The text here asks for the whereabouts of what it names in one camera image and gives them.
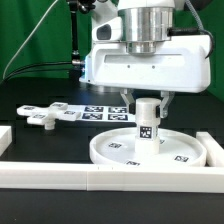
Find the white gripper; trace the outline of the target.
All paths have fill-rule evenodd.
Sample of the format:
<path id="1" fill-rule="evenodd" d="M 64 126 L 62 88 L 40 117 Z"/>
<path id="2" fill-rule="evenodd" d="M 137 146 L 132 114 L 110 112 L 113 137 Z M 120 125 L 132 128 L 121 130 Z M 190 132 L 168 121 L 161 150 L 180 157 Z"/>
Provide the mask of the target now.
<path id="1" fill-rule="evenodd" d="M 131 88 L 120 91 L 130 114 L 136 113 L 132 89 L 161 91 L 156 116 L 166 118 L 174 92 L 197 93 L 210 85 L 209 49 L 208 35 L 173 36 L 160 42 L 154 54 L 129 54 L 123 43 L 97 44 L 91 52 L 89 82 Z"/>

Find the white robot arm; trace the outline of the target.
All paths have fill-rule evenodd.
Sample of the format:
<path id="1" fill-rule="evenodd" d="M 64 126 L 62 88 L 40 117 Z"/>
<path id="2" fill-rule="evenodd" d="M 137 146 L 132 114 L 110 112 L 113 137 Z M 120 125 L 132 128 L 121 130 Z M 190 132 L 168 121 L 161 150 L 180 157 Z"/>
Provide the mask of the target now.
<path id="1" fill-rule="evenodd" d="M 156 90 L 160 116 L 177 92 L 198 93 L 210 85 L 212 35 L 200 28 L 176 28 L 173 13 L 187 0 L 119 0 L 96 3 L 92 47 L 80 81 L 123 91 Z"/>

